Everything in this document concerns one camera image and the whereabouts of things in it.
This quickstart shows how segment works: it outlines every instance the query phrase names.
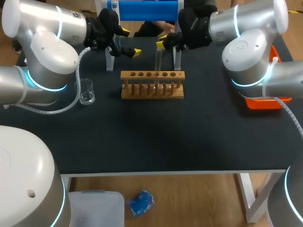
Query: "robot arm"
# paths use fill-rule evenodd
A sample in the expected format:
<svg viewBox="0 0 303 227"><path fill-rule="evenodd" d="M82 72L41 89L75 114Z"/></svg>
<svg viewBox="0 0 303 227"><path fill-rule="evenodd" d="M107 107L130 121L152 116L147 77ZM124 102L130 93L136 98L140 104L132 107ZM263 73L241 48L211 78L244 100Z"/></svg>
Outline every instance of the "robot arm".
<svg viewBox="0 0 303 227"><path fill-rule="evenodd" d="M103 9L98 18L58 6L32 1L7 0L2 12L3 31L16 38L27 58L27 67L0 66L0 105L50 105L66 87L79 62L71 45L93 50L111 47L111 54L130 57L134 49L120 49L114 34L128 36L118 25L118 15Z"/></svg>
<svg viewBox="0 0 303 227"><path fill-rule="evenodd" d="M181 34L170 34L161 41L163 48L176 45L184 50L227 45L222 61L234 86L247 98L303 97L303 61L271 65L272 42L288 27L288 11L284 0L255 0L251 3L197 14L191 9L180 11Z"/></svg>

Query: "orange tray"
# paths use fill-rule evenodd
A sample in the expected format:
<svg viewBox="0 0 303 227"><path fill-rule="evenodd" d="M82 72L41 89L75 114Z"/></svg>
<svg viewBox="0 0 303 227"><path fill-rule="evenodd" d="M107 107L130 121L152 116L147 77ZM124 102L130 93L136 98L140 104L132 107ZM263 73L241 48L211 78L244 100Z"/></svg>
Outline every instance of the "orange tray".
<svg viewBox="0 0 303 227"><path fill-rule="evenodd" d="M281 59L275 49L274 46L271 46L270 49L270 54L269 54L269 62L272 62L274 57L278 57L278 62L281 62ZM284 103L289 103L292 98L285 98L285 97L280 97L280 99ZM274 110L274 109L281 109L282 106L274 99L249 99L246 98L246 105L249 107L249 109L252 110Z"/></svg>

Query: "white cable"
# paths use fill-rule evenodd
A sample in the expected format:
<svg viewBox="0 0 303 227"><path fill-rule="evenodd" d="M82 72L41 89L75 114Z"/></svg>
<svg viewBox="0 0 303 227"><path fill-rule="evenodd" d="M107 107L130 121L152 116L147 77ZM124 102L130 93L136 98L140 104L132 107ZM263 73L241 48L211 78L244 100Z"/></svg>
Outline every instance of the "white cable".
<svg viewBox="0 0 303 227"><path fill-rule="evenodd" d="M267 82L268 82L269 78L271 77L272 70L273 70L273 68L274 68L274 66L277 62L278 62L278 57L274 57L272 63L270 64L270 66L269 66L269 68L266 72L266 73L269 73L269 75L267 75L265 77L264 81L263 81L263 86L262 86L262 96L263 96L263 98L267 98L267 96L266 96L266 85L267 85Z"/></svg>
<svg viewBox="0 0 303 227"><path fill-rule="evenodd" d="M271 69L273 69L274 65L277 62L278 62L278 58L274 57L273 62L270 65ZM266 96L266 85L267 85L267 82L270 79L270 77L271 77L271 74L268 75L264 80L263 87L262 87L262 96L263 96L263 98L270 98L270 97ZM300 133L301 137L303 138L303 129L302 129L300 123L298 122L298 120L296 119L295 115L293 114L293 112L288 108L288 106L281 99L279 99L278 97L274 97L274 99L286 110L286 112L292 118L294 124L296 125L297 129L299 130L299 133Z"/></svg>
<svg viewBox="0 0 303 227"><path fill-rule="evenodd" d="M296 125L297 129L299 130L300 135L303 138L303 130L302 127L300 125L300 123L298 122L298 120L296 119L295 115L293 114L293 112L288 108L288 106L282 102L281 99L274 97L274 99L286 110L286 112L289 114L289 116L292 118L294 124Z"/></svg>
<svg viewBox="0 0 303 227"><path fill-rule="evenodd" d="M23 104L17 104L16 106L24 108L24 109L32 111L32 112L35 112L35 113L38 113L38 114L39 113L40 114L58 114L58 113L63 113L64 111L67 111L67 110L71 109L77 103L77 101L79 100L79 97L80 97L80 91L81 91L80 73L79 73L80 61L81 61L82 56L86 52L88 52L89 50L90 50L90 47L87 47L83 51L81 51L81 53L79 54L79 63L78 63L77 68L76 68L77 94L76 94L76 97L75 97L74 101L71 104L69 104L67 107L65 107L63 109L55 110L55 111L38 110L38 109L32 108L28 105L23 105Z"/></svg>

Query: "black tabletop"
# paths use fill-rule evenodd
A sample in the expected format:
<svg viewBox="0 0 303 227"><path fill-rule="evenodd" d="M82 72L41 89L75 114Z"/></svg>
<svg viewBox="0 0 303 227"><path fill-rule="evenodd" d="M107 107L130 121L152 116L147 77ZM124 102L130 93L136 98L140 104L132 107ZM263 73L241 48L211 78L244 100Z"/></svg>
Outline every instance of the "black tabletop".
<svg viewBox="0 0 303 227"><path fill-rule="evenodd" d="M58 115L40 115L17 107L0 110L0 124L22 128L49 147L61 174L286 169L303 142L283 111L250 111L231 87L221 55L211 44L182 54L186 73L184 100L121 100L121 70L153 70L154 38L128 38L142 49L135 59L116 58L106 72L105 54L89 52L80 76L93 81L96 101L77 104ZM292 61L281 37L275 46L282 61ZM162 57L172 70L172 54ZM74 78L58 102L73 101ZM303 122L303 101L289 107Z"/></svg>

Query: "test tube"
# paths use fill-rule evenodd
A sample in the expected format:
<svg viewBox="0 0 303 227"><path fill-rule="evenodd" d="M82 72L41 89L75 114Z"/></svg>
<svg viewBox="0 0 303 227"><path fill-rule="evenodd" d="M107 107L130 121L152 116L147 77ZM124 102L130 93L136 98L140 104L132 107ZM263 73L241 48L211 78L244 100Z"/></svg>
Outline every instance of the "test tube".
<svg viewBox="0 0 303 227"><path fill-rule="evenodd" d="M162 49L157 47L156 50L156 61L155 61L155 72L161 70L161 61L162 61Z"/></svg>

